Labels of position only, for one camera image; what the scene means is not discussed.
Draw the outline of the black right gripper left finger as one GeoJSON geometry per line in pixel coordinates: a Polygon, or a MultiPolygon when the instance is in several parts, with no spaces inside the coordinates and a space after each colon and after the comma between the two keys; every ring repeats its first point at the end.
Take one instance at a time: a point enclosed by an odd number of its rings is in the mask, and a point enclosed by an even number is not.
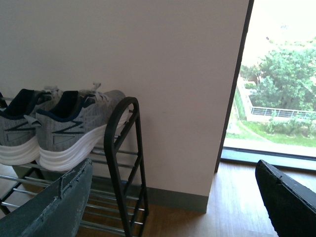
{"type": "Polygon", "coordinates": [[[87,158],[0,221],[2,237],[74,237],[92,182],[87,158]]]}

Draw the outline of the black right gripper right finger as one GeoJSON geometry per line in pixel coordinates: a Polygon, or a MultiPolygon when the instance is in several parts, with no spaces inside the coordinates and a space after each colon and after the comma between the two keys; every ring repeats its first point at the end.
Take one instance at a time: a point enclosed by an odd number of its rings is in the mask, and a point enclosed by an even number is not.
{"type": "Polygon", "coordinates": [[[279,237],[316,235],[316,194],[264,160],[256,164],[255,177],[279,237]]]}

